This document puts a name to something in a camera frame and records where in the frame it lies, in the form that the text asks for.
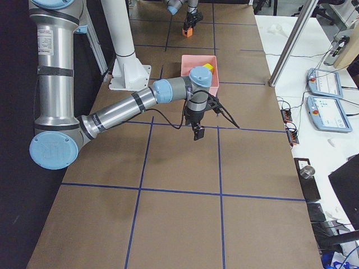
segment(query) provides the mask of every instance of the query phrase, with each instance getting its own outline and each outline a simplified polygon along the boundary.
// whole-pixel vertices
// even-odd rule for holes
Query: table
[[[269,70],[272,73],[289,34],[296,22],[294,17],[256,16],[259,33],[266,53]],[[310,18],[292,55],[312,56],[323,54],[330,48],[330,41],[315,18]],[[312,58],[290,57],[276,87],[277,96],[289,102],[291,106],[301,104],[303,92],[306,89],[306,74],[309,68],[316,67],[322,56]],[[323,69],[334,70],[333,67],[320,66]],[[342,86],[356,87],[346,69],[339,71]],[[344,99],[359,103],[359,91],[343,89]],[[358,113],[358,106],[341,101],[346,114]],[[347,158],[359,153],[359,116],[350,117],[353,127],[351,133],[335,133],[317,131],[307,113],[305,104],[302,109],[292,110],[293,121],[299,127],[299,142],[292,149],[293,157],[308,158],[315,168],[316,184],[321,200],[320,204],[328,220],[339,220],[349,223],[328,179],[328,175],[343,165]]]
[[[162,3],[137,4],[150,84],[179,76],[184,54],[214,54],[219,99],[242,129],[208,112],[193,141],[148,111],[99,135],[67,170],[29,269],[321,268],[252,7],[203,3],[186,39]],[[93,111],[130,95],[104,84]],[[157,108],[178,123],[182,106]]]

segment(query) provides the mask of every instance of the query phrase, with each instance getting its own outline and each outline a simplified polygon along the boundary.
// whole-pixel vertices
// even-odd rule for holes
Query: black band
[[[64,20],[71,21],[77,25],[80,24],[80,20],[78,18],[75,18],[73,16],[70,16],[68,14],[58,12],[55,10],[42,10],[39,8],[32,8],[29,10],[29,13],[30,13],[30,16],[31,15],[48,15],[48,16],[53,16],[56,18],[63,18]]]
[[[135,99],[136,104],[139,106],[141,113],[145,112],[146,111],[145,105],[144,105],[144,103],[142,103],[142,100],[141,100],[140,96],[138,95],[138,93],[134,92],[132,94],[132,97]]]
[[[104,132],[104,131],[107,130],[107,129],[102,125],[102,122],[100,121],[100,118],[97,116],[97,114],[93,114],[93,115],[92,115],[92,120],[94,121],[94,123],[95,123],[96,126],[97,126],[97,129],[98,129],[100,132]]]
[[[185,82],[186,92],[187,92],[187,100],[190,100],[193,95],[193,87],[192,87],[192,81],[190,77],[182,77],[183,81]]]
[[[134,51],[134,52],[132,52],[132,53],[131,53],[131,54],[129,54],[129,55],[126,55],[126,56],[122,56],[122,55],[119,55],[119,54],[117,54],[117,53],[116,53],[116,55],[117,55],[117,56],[120,56],[120,57],[129,57],[129,56],[134,55],[134,54],[135,54],[135,51]]]
[[[35,124],[35,129],[44,130],[44,131],[67,131],[67,130],[74,130],[78,128],[80,128],[79,124],[64,125],[64,126]]]
[[[73,70],[52,66],[39,66],[38,75],[73,77]]]
[[[78,118],[79,122],[80,122],[80,127],[81,130],[83,131],[83,133],[85,134],[85,136],[89,139],[89,140],[93,140],[95,139],[94,137],[92,137],[92,135],[90,135],[90,133],[88,132],[88,130],[86,129],[84,122],[82,121],[81,118]]]

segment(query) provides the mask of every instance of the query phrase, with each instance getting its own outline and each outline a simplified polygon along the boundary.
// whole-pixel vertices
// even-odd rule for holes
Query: screen
[[[318,91],[338,95],[337,78],[334,73],[317,70],[316,78]]]
[[[347,128],[337,101],[328,98],[314,98],[323,126]]]

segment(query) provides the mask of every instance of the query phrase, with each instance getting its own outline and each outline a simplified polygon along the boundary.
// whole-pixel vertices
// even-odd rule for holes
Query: white pole
[[[126,2],[102,0],[101,3],[117,58],[112,86],[114,90],[141,90],[148,84],[150,68],[136,58]]]

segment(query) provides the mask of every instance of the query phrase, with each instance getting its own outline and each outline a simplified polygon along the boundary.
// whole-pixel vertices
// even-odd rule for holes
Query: metal cylinder
[[[78,24],[57,13],[38,11],[30,18],[38,27],[40,117],[38,129],[78,126],[73,114],[73,32]]]
[[[329,247],[331,245],[343,244],[355,240],[359,240],[359,231],[352,231],[346,234],[339,234],[335,236],[326,237],[320,239],[318,243],[322,247]]]
[[[291,53],[295,45],[297,44],[298,39],[302,34],[309,18],[311,17],[317,3],[318,0],[307,0],[307,2],[304,4],[303,9],[299,14],[298,20],[294,25],[294,28],[288,38],[288,41],[282,51],[282,55],[280,55],[278,63],[275,66],[272,76],[270,77],[269,85],[271,87],[274,87],[277,84],[280,75],[286,67],[289,57],[291,56]]]
[[[196,13],[198,6],[198,0],[188,0],[188,12]]]
[[[92,115],[82,116],[81,121],[86,129],[83,131],[91,135],[92,138],[96,138],[99,133],[105,132],[111,127],[141,113],[139,102],[143,104],[145,109],[157,104],[154,93],[149,88],[138,91],[136,94],[138,95],[137,100],[131,95]]]

